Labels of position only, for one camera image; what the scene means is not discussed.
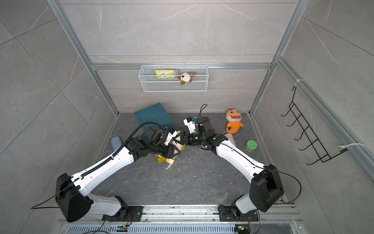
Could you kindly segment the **beige umbrella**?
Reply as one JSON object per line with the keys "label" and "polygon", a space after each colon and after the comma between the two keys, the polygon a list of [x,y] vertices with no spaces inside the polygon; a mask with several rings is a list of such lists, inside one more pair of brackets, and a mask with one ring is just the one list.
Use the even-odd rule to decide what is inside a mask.
{"label": "beige umbrella", "polygon": [[168,164],[166,170],[168,170],[174,164],[175,159],[184,150],[185,145],[182,145],[179,140],[173,138],[168,144],[163,142],[162,146],[165,148],[162,156],[166,159],[166,163]]}

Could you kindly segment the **teal drawer cabinet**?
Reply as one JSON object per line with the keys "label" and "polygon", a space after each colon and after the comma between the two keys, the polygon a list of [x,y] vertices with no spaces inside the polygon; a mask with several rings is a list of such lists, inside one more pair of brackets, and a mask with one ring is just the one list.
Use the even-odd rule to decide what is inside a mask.
{"label": "teal drawer cabinet", "polygon": [[161,103],[156,103],[149,107],[138,110],[134,112],[134,115],[139,124],[151,121],[156,122],[165,128],[174,128],[174,122],[172,118],[166,112]]}

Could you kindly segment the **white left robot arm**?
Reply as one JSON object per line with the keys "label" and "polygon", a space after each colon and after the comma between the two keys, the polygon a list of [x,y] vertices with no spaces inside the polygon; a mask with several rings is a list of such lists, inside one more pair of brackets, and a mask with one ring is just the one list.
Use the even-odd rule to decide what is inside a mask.
{"label": "white left robot arm", "polygon": [[59,176],[55,200],[66,220],[75,222],[88,215],[102,215],[110,221],[130,217],[128,205],[120,196],[97,196],[92,190],[118,170],[149,154],[172,158],[178,151],[172,144],[177,134],[172,128],[149,127],[141,136],[131,134],[112,154],[91,167]]}

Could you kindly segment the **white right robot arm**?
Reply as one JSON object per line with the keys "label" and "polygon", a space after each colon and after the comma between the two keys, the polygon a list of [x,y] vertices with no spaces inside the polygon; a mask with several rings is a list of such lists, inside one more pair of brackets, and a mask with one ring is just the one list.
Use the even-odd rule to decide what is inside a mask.
{"label": "white right robot arm", "polygon": [[250,182],[248,194],[234,201],[236,212],[246,214],[254,210],[266,212],[284,194],[277,168],[252,159],[237,148],[226,136],[216,133],[209,118],[188,117],[184,119],[188,131],[177,136],[179,143],[189,146],[201,146],[228,161]]}

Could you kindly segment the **pink folded umbrella right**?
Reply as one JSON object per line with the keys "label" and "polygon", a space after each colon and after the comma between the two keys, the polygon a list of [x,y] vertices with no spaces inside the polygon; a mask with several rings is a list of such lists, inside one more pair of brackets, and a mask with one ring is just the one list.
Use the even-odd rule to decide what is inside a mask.
{"label": "pink folded umbrella right", "polygon": [[234,146],[236,146],[236,142],[235,142],[235,140],[234,140],[234,138],[233,138],[233,135],[232,134],[228,134],[228,133],[226,133],[225,134],[225,137],[227,137],[227,139],[234,145]]}

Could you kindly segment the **orange shark plush toy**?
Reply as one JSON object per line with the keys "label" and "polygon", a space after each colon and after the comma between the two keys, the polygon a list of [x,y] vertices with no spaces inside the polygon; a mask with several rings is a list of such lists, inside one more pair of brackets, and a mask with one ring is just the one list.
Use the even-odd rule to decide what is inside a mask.
{"label": "orange shark plush toy", "polygon": [[240,128],[244,128],[244,125],[241,123],[242,114],[235,109],[231,109],[227,112],[226,120],[228,121],[226,127],[226,133],[228,134],[235,134]]}

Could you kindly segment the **blue grey cylinder case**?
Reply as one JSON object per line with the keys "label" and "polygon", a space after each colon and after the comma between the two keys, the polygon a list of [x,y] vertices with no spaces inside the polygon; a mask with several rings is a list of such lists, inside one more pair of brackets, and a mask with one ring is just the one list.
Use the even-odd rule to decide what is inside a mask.
{"label": "blue grey cylinder case", "polygon": [[111,144],[113,150],[116,151],[122,145],[122,140],[119,136],[115,136],[111,139]]}

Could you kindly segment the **brown white plush dog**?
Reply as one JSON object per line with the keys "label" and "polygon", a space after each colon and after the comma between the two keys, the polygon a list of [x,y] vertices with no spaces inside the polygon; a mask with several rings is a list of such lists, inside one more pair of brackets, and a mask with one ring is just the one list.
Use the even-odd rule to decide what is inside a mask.
{"label": "brown white plush dog", "polygon": [[195,72],[183,73],[181,76],[178,76],[181,85],[192,82],[192,78],[196,75]]}

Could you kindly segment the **green lidded round tin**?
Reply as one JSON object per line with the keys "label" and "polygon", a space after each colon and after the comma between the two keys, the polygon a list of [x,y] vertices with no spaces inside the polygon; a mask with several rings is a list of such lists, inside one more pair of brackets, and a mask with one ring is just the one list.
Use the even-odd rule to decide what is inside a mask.
{"label": "green lidded round tin", "polygon": [[254,140],[248,140],[246,143],[246,150],[248,152],[253,152],[258,148],[258,144]]}

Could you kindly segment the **yellow item in basket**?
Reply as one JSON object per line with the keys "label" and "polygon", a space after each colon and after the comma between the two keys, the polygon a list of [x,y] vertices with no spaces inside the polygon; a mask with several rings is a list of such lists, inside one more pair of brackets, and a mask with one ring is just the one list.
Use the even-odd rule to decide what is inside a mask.
{"label": "yellow item in basket", "polygon": [[156,69],[154,72],[158,79],[173,79],[178,75],[178,71],[173,69]]}

